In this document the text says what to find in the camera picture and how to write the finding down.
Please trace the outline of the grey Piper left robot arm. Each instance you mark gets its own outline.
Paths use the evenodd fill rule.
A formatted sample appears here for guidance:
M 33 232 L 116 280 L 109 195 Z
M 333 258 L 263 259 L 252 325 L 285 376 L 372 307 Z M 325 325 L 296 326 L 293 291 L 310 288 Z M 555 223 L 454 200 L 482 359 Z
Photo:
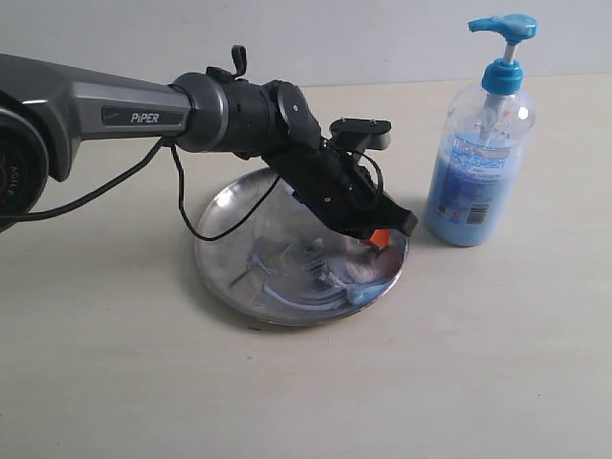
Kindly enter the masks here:
M 82 142 L 151 138 L 157 148 L 262 159 L 328 229 L 360 240 L 378 230 L 410 235 L 417 217 L 383 189 L 372 150 L 388 145 L 386 120 L 340 119 L 323 135 L 300 88 L 209 67 L 168 85 L 16 55 L 1 57 L 1 225 L 54 218 L 87 197 L 35 211 L 49 180 L 62 182 Z

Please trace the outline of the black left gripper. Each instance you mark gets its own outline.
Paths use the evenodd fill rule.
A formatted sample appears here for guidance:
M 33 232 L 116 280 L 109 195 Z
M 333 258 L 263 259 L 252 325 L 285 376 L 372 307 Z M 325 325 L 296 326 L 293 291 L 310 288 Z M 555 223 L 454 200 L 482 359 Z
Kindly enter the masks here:
M 345 150 L 296 143 L 265 153 L 263 161 L 330 230 L 385 249 L 390 230 L 409 236 L 417 227 L 416 215 L 385 194 L 381 179 L 373 181 Z

